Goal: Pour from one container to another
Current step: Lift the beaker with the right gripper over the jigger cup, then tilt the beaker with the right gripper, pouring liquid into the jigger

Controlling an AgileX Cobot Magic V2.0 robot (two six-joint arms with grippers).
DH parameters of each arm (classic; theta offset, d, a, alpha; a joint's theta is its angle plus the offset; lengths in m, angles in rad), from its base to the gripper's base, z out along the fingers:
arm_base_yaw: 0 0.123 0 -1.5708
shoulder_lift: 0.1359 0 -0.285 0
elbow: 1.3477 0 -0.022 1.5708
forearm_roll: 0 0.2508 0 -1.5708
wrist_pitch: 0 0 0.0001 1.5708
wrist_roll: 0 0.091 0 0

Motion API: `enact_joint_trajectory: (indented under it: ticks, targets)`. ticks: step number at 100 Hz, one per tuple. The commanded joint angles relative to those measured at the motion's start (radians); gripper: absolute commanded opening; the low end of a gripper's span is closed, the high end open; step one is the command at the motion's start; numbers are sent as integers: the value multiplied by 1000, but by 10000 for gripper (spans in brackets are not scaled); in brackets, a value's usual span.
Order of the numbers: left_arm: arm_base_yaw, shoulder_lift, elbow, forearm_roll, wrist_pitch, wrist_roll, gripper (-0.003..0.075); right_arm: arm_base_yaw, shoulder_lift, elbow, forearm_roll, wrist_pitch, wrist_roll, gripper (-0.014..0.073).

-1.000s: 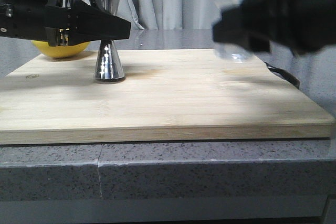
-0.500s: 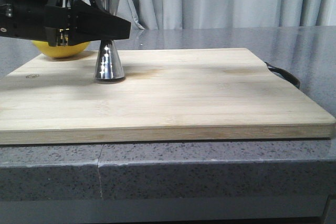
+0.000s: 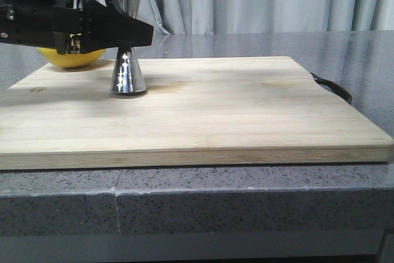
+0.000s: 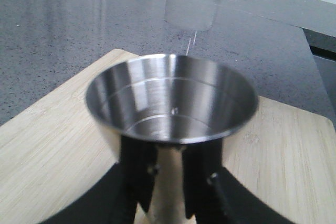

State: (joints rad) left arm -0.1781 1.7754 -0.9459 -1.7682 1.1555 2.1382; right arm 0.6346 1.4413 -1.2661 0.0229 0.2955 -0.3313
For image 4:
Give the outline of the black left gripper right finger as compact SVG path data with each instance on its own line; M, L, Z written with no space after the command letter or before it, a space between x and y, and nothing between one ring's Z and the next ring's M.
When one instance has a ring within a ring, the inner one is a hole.
M222 140L213 140L182 152L186 217L197 223L290 223L222 165L222 148Z

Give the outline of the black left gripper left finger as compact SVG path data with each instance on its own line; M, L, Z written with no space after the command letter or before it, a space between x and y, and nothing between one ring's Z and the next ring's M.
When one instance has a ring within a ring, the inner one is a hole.
M134 223L137 205L148 210L156 165L154 143L122 137L120 160L83 196L47 223Z

